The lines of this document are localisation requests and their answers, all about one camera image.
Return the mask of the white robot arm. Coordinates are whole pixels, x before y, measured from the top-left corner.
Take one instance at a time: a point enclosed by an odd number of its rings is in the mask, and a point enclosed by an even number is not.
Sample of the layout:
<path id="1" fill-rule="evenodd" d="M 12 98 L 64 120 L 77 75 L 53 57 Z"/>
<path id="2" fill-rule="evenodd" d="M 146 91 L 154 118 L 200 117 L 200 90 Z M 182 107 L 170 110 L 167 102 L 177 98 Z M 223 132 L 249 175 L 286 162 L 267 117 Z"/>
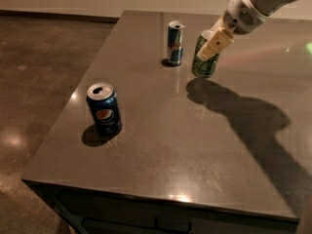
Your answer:
<path id="1" fill-rule="evenodd" d="M 222 16 L 211 28 L 212 34 L 197 53 L 206 61 L 234 42 L 235 34 L 248 34 L 276 11 L 296 0 L 230 0 Z"/>

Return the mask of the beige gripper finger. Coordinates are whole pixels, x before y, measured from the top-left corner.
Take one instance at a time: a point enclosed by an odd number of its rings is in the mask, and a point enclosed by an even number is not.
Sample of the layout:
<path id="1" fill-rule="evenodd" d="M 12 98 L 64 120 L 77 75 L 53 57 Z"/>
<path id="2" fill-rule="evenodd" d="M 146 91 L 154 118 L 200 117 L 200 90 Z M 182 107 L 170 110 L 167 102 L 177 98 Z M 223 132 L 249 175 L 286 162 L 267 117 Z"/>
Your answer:
<path id="1" fill-rule="evenodd" d="M 203 44 L 197 53 L 197 57 L 202 61 L 211 59 L 216 54 L 219 54 L 225 48 L 229 47 L 233 42 L 233 34 L 225 28 L 220 28 L 214 31 L 208 41 Z"/>
<path id="2" fill-rule="evenodd" d="M 219 31 L 220 29 L 226 29 L 227 24 L 223 17 L 220 17 L 216 23 L 212 26 L 211 31 Z"/>

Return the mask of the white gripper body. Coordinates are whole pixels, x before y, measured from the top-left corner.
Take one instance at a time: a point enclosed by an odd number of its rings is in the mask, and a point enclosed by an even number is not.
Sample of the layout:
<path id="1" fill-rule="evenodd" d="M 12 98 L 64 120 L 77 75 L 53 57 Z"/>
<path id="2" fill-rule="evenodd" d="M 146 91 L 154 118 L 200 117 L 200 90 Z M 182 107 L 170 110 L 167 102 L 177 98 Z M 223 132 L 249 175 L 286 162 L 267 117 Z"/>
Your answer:
<path id="1" fill-rule="evenodd" d="M 251 0 L 230 0 L 224 13 L 226 28 L 235 34 L 248 34 L 261 26 L 267 19 Z"/>

